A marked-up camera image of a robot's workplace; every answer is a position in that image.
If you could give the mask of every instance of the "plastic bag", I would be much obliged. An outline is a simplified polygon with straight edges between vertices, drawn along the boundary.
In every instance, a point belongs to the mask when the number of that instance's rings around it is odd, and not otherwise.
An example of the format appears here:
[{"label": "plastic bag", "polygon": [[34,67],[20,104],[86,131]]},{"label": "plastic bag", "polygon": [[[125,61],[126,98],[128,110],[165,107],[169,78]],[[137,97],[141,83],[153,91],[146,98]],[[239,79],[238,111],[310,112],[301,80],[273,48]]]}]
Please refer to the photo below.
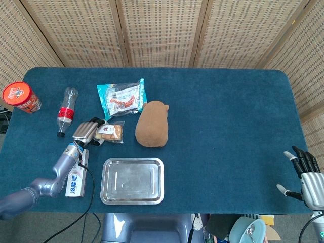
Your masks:
[{"label": "plastic bag", "polygon": [[97,85],[105,119],[129,113],[142,112],[147,103],[144,90],[144,79],[137,83]]},{"label": "plastic bag", "polygon": [[123,142],[123,126],[124,121],[117,121],[115,123],[106,123],[97,128],[96,139],[104,139],[111,143],[124,143]]}]

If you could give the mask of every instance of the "blue tablecloth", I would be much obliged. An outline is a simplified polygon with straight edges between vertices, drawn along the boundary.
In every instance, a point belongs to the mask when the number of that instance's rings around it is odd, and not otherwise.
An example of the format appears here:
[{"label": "blue tablecloth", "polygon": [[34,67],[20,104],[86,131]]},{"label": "blue tablecloth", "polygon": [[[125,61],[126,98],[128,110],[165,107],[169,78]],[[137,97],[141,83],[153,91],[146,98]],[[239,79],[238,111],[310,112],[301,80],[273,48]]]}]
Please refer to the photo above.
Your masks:
[{"label": "blue tablecloth", "polygon": [[[140,114],[124,120],[124,144],[88,146],[96,179],[91,211],[138,213],[301,213],[304,204],[284,197],[280,183],[299,191],[299,179],[283,151],[306,148],[286,75],[277,70],[186,68],[34,68],[24,80],[42,101],[35,114],[15,109],[0,154],[0,197],[52,178],[51,167],[77,126],[103,118],[97,84],[145,79],[148,101],[170,106],[169,140],[146,148],[135,139]],[[76,87],[74,120],[58,138],[56,117],[67,86]],[[165,198],[154,206],[108,206],[100,200],[104,162],[112,157],[158,157],[165,164]],[[91,196],[42,198],[37,211],[84,211]]]}]

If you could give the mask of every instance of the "woven bamboo panel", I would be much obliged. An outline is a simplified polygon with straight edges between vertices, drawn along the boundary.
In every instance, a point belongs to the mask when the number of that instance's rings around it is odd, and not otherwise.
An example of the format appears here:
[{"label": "woven bamboo panel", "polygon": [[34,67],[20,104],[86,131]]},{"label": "woven bamboo panel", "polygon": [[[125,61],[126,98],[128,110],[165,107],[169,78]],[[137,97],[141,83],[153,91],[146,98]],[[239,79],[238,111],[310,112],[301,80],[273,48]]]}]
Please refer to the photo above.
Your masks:
[{"label": "woven bamboo panel", "polygon": [[22,80],[25,73],[37,66],[57,67],[20,10],[11,0],[0,4],[0,92],[9,83]]},{"label": "woven bamboo panel", "polygon": [[301,114],[324,101],[324,2],[319,0],[266,65],[285,72]]},{"label": "woven bamboo panel", "polygon": [[299,3],[215,0],[195,65],[254,68]]},{"label": "woven bamboo panel", "polygon": [[324,113],[302,125],[309,152],[324,172]]},{"label": "woven bamboo panel", "polygon": [[123,67],[109,0],[23,0],[69,67]]},{"label": "woven bamboo panel", "polygon": [[121,0],[133,65],[188,67],[201,0]]}]

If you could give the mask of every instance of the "stuffed bear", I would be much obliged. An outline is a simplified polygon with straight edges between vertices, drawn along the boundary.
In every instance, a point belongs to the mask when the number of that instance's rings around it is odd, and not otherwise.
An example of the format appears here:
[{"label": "stuffed bear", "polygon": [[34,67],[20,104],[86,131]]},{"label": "stuffed bear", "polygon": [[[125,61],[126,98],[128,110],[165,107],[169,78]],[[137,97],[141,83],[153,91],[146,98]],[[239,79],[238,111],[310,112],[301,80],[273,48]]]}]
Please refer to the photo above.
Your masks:
[{"label": "stuffed bear", "polygon": [[168,140],[169,106],[160,101],[143,105],[142,114],[137,122],[135,137],[145,147],[163,147]]}]

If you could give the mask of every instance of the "metal tray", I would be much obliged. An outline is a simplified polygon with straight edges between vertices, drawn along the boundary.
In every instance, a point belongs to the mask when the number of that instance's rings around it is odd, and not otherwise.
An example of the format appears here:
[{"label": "metal tray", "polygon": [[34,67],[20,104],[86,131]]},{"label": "metal tray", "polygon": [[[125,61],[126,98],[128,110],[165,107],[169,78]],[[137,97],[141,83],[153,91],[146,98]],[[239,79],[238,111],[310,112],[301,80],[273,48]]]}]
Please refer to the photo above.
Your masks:
[{"label": "metal tray", "polygon": [[100,198],[108,205],[153,205],[164,198],[158,158],[110,158],[102,169]]}]

